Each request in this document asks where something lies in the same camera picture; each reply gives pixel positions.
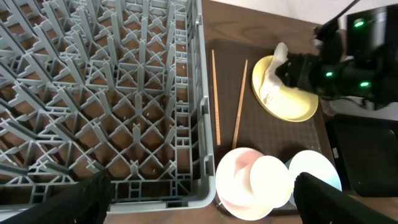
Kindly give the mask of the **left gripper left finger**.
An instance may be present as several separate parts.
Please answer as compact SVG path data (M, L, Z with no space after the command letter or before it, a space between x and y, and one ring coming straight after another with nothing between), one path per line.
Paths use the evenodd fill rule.
M38 204L2 224L102 224L107 216L114 189L105 170L75 184L63 193Z

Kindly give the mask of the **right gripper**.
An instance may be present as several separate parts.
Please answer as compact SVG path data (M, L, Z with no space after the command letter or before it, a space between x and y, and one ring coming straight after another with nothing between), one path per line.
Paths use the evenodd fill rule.
M275 74L289 88L309 93L326 93L326 73L330 66L313 54L288 54L288 59L278 66Z

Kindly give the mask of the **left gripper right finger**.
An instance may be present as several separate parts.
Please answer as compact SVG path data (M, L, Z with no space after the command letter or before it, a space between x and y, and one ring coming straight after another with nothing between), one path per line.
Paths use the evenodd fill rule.
M293 196L303 224L397 224L307 172L296 177Z

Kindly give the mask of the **white napkin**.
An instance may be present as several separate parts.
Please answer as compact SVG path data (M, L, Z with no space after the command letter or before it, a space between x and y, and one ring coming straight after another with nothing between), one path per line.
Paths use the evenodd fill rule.
M259 89L260 98L265 105L270 105L279 94L282 81L275 74L275 71L279 66L287 61L287 54L287 46L283 42L278 43L274 50L271 62L264 72L264 79Z

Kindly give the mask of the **light blue bowl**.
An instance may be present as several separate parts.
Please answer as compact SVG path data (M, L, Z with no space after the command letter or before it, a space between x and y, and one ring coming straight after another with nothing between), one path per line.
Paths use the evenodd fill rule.
M342 192L341 180L335 167L317 151L300 151L285 166L294 180L294 191L289 202L295 207L325 197L331 188Z

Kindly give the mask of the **white cup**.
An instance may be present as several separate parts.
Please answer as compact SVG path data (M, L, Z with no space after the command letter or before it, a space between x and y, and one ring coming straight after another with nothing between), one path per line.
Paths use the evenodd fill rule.
M294 187L285 164L273 156L262 156L254 162L250 171L250 184L256 202L270 208L284 206Z

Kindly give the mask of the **wooden chopstick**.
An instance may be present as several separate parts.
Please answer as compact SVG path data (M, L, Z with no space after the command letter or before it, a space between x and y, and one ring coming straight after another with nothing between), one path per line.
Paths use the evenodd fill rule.
M216 129L216 144L221 145L221 133L220 133L220 117L219 117L219 106L218 106L218 88L217 88L217 77L216 77L216 63L215 63L215 52L211 50L212 59L212 75L213 75L213 94L214 94L214 109L215 109L215 129Z
M248 61L246 60L245 64L244 64L243 77L241 80L241 87L240 87L240 92L239 92L238 110L236 113L236 121L235 121L235 125L234 125L232 149L236 148L237 140L238 140L239 125L240 125L240 120L241 120L241 112L242 112L243 99L244 99L244 90L245 90L245 85L246 85L247 69L248 69Z

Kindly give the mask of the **pink white bowl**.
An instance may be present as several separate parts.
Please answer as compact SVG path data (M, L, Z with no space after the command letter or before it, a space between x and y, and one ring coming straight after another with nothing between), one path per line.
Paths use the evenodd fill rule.
M236 218L260 220L272 211L259 203L251 191L251 167L262 156L255 149L240 147L229 151L218 164L216 191L225 209Z

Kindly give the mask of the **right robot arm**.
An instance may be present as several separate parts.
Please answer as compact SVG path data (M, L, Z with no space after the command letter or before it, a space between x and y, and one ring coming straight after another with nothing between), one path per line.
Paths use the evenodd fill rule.
M397 5L346 17L346 37L338 33L339 16L314 28L319 53L291 54L275 74L290 88L324 100L361 99L379 110L397 102Z

